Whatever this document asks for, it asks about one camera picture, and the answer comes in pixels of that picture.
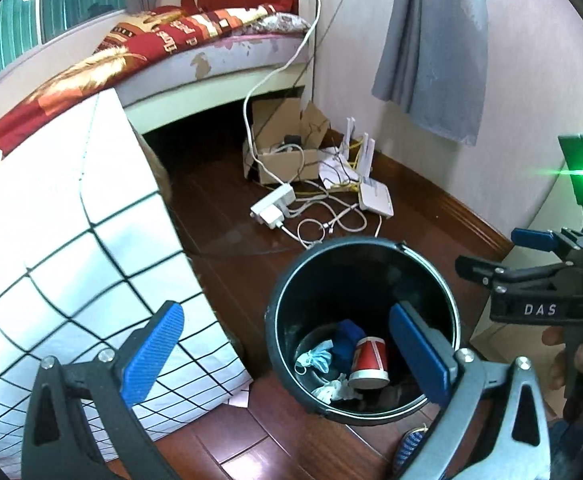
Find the crumpled light blue face mask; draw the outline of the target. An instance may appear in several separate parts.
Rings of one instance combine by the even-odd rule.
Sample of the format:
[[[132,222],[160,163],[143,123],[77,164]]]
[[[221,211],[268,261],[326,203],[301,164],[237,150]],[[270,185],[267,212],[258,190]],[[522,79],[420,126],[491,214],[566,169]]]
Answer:
[[[331,349],[334,348],[333,341],[325,340],[311,350],[301,353],[296,359],[293,369],[299,375],[305,375],[309,368],[317,370],[321,374],[326,374],[331,365]]]

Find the crumpled dark blue cloth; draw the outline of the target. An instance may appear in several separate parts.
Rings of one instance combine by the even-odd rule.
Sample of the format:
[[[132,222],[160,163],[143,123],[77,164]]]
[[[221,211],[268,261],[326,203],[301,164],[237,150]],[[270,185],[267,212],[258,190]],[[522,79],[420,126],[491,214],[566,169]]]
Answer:
[[[351,320],[343,320],[336,324],[333,341],[334,348],[331,349],[331,365],[337,372],[349,374],[353,362],[354,352],[357,343],[365,338],[365,331]]]

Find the black round trash bin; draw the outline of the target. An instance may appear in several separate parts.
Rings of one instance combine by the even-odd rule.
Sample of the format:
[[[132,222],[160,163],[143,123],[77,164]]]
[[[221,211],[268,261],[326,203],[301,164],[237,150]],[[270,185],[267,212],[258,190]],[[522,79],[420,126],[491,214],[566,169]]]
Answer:
[[[410,304],[452,349],[459,349],[461,320],[451,288],[406,244],[355,236],[303,252],[278,279],[264,317],[268,355],[285,390],[308,413],[351,426],[396,422],[429,403],[392,338],[390,310],[398,302]],[[335,344],[325,373],[297,360],[325,341],[350,334],[385,341],[389,384],[363,392],[359,400],[325,403],[314,390],[348,374],[352,352]]]

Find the open cardboard box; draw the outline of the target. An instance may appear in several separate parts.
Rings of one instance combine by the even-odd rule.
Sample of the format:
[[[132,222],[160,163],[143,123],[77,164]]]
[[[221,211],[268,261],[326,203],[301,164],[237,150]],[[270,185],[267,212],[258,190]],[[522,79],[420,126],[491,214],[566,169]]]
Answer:
[[[301,99],[257,100],[249,105],[257,158],[284,182],[314,180],[320,162],[333,152],[321,145],[331,124],[312,103]]]

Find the lavender padded bed base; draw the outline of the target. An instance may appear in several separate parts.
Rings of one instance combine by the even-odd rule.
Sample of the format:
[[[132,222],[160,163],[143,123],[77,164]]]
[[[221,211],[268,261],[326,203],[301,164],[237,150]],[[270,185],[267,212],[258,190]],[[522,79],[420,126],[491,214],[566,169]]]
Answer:
[[[245,96],[305,84],[309,48],[287,35],[235,36],[178,53],[116,85],[141,134]]]

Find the white grid pattern mattress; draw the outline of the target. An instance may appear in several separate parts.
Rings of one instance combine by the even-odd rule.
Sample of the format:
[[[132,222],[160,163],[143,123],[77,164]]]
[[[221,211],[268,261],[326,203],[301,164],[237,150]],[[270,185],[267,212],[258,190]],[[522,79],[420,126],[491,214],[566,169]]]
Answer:
[[[117,349],[164,302],[184,328],[134,413],[153,439],[245,391],[250,378],[210,307],[113,90],[49,122],[0,161],[0,467],[20,475],[41,361]]]

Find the grey hanging curtain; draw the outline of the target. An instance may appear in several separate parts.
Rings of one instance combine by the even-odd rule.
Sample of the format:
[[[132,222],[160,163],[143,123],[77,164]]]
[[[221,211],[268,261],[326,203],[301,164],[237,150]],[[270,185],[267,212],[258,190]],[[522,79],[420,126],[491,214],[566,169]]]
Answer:
[[[487,0],[393,0],[372,95],[419,128],[474,146],[488,44]]]

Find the white power strip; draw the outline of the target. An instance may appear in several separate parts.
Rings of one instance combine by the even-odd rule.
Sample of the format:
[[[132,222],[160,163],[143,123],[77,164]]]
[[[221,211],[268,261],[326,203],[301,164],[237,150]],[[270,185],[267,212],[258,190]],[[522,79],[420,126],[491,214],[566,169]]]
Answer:
[[[250,207],[250,217],[273,230],[282,226],[288,206],[296,200],[289,183],[282,184]]]

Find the red patterned blanket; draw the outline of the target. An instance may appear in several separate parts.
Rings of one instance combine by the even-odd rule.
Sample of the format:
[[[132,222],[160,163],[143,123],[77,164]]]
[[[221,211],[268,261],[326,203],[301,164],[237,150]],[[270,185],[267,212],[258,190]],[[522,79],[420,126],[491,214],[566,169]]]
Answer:
[[[0,118],[0,157],[90,96],[162,62],[172,55],[220,39],[265,32],[308,35],[310,25],[282,4],[219,9],[188,15],[181,8],[159,8],[132,16],[131,29],[109,32],[84,60],[51,77]]]

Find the crumpled white tissue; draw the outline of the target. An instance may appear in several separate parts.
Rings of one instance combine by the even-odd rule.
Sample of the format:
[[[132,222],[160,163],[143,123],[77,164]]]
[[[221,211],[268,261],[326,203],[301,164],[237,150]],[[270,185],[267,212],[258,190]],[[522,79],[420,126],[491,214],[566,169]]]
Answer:
[[[336,379],[315,388],[311,394],[325,404],[363,399],[362,394],[349,385],[349,380],[345,374],[340,374]]]

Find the white wifi router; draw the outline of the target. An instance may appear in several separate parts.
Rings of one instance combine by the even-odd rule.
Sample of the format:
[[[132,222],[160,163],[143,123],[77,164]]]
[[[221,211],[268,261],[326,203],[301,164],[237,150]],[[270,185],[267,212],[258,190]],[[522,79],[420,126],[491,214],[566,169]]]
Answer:
[[[375,140],[366,132],[354,140],[355,119],[346,119],[346,133],[340,142],[337,156],[347,180],[357,185],[359,206],[380,217],[393,217],[393,203],[389,188],[371,177],[375,154]]]

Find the blue striped slipper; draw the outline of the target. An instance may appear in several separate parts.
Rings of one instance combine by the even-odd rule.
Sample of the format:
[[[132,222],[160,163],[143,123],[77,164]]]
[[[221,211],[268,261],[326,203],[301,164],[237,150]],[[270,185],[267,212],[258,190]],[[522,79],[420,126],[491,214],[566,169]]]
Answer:
[[[392,462],[392,472],[398,474],[423,442],[427,426],[412,428],[403,434]]]

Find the red paper cup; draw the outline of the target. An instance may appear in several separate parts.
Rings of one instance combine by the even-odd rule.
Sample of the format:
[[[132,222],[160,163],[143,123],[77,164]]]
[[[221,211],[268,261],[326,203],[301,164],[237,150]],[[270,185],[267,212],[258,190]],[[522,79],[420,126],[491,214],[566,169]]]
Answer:
[[[348,382],[357,390],[376,390],[389,385],[384,339],[365,337],[357,342]]]

